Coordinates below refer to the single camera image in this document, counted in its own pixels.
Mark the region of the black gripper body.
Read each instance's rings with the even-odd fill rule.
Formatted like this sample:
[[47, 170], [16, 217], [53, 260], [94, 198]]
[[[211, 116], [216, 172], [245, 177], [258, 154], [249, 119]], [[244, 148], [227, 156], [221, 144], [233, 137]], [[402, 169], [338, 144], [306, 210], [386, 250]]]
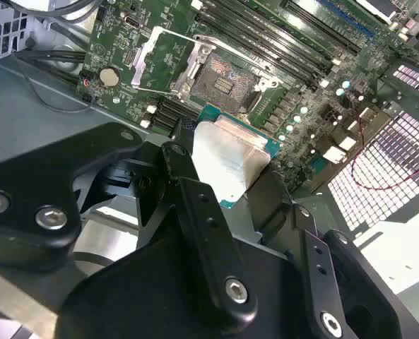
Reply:
[[[236, 241], [258, 312], [239, 338], [311, 338], [302, 281], [281, 256]], [[81, 282], [66, 298], [57, 338], [225, 338], [182, 241], [170, 235]]]

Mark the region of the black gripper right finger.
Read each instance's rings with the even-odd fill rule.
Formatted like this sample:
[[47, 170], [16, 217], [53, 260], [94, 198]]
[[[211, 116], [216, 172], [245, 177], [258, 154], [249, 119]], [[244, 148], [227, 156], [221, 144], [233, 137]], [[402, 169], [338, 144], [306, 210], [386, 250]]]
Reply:
[[302, 279], [316, 338], [419, 338], [419, 323], [354, 243], [338, 230], [320, 234], [280, 173], [264, 169], [247, 190], [260, 244], [285, 255]]

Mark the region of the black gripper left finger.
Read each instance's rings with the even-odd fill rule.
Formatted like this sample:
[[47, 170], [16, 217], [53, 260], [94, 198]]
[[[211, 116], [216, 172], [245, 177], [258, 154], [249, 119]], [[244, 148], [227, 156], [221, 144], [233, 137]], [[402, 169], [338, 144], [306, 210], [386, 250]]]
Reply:
[[32, 271], [62, 266], [81, 233], [82, 212], [110, 198], [106, 171], [122, 162], [135, 179], [148, 182], [132, 191], [151, 232], [140, 249], [178, 237], [219, 328], [242, 332], [257, 315], [257, 298], [212, 188], [199, 181], [183, 146], [147, 145], [118, 123], [0, 162], [0, 266]]

